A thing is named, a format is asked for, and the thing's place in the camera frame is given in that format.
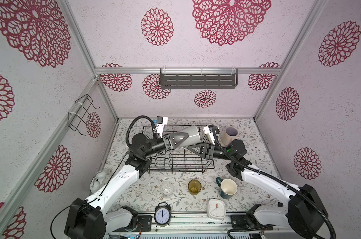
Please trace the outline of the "clear glass cup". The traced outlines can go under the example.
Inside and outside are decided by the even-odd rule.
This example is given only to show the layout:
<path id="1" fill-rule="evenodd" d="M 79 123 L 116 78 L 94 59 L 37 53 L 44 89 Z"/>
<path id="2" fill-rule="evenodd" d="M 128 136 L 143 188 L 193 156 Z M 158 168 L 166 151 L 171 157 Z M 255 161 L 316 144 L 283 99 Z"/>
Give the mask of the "clear glass cup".
<path id="1" fill-rule="evenodd" d="M 169 198 L 173 195 L 174 193 L 174 187 L 171 183 L 164 183 L 161 185 L 161 194 L 166 197 Z"/>

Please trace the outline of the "black wire dish rack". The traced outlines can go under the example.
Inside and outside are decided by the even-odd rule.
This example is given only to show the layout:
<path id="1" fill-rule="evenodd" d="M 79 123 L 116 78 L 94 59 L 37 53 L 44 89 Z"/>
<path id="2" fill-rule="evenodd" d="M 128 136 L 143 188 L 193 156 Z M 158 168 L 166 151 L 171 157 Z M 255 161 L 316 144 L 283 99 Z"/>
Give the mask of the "black wire dish rack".
<path id="1" fill-rule="evenodd" d="M 191 125 L 165 125 L 163 134 L 175 133 L 179 130 L 187 128 Z M 208 136 L 205 136 L 203 127 L 207 125 L 197 124 L 201 142 L 209 143 Z M 150 126 L 143 126 L 142 133 L 147 137 L 151 133 Z M 213 159 L 204 159 L 197 156 L 191 151 L 181 147 L 174 151 L 159 152 L 149 157 L 151 166 L 148 173 L 176 173 L 176 172 L 201 172 L 204 173 L 208 169 L 214 169 L 215 164 Z"/>

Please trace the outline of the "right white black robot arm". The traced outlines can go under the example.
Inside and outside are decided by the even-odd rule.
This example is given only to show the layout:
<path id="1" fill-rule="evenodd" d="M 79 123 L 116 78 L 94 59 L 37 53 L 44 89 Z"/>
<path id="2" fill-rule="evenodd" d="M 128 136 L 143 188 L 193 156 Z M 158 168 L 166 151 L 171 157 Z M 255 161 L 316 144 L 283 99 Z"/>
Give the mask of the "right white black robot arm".
<path id="1" fill-rule="evenodd" d="M 326 225 L 330 238 L 336 238 L 334 226 L 317 194 L 310 185 L 299 186 L 281 180 L 246 160 L 245 144 L 240 139 L 233 140 L 228 146 L 201 142 L 187 148 L 202 157 L 229 160 L 226 165 L 229 174 L 241 181 L 253 184 L 275 197 L 282 207 L 275 210 L 257 204 L 244 216 L 244 222 L 227 232 L 253 232 L 271 229 L 276 226 L 287 227 L 304 239 L 319 239 L 318 231 Z"/>

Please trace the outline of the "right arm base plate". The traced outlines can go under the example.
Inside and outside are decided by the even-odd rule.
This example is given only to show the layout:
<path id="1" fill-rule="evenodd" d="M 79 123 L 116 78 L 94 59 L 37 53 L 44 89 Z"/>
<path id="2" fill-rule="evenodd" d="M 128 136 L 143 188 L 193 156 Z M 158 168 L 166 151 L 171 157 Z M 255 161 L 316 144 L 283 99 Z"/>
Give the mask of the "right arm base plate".
<path id="1" fill-rule="evenodd" d="M 253 232 L 273 229 L 274 225 L 262 225 L 254 216 L 246 214 L 231 215 L 231 225 L 233 232 Z"/>

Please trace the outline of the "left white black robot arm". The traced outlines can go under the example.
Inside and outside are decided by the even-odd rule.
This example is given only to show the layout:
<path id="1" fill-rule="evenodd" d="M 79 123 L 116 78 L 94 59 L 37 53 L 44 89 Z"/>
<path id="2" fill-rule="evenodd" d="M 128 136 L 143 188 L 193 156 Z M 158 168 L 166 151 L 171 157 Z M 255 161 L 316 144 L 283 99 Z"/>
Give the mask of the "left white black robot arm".
<path id="1" fill-rule="evenodd" d="M 133 136 L 127 152 L 128 159 L 120 171 L 85 200 L 78 198 L 72 202 L 64 234 L 70 239 L 106 239 L 117 229 L 135 227 L 136 212 L 133 209 L 123 207 L 110 212 L 111 206 L 148 171 L 151 155 L 200 142 L 199 130 L 195 125 L 159 138 L 148 138 L 143 133 Z"/>

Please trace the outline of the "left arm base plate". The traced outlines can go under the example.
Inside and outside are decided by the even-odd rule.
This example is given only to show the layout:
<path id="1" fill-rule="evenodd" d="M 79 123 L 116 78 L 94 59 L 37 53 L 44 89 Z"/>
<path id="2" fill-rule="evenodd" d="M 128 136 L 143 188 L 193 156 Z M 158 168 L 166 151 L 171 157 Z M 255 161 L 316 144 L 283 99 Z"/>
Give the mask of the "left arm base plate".
<path id="1" fill-rule="evenodd" d="M 132 219 L 133 222 L 133 232 L 150 232 L 152 228 L 152 218 L 151 215 L 136 216 Z"/>

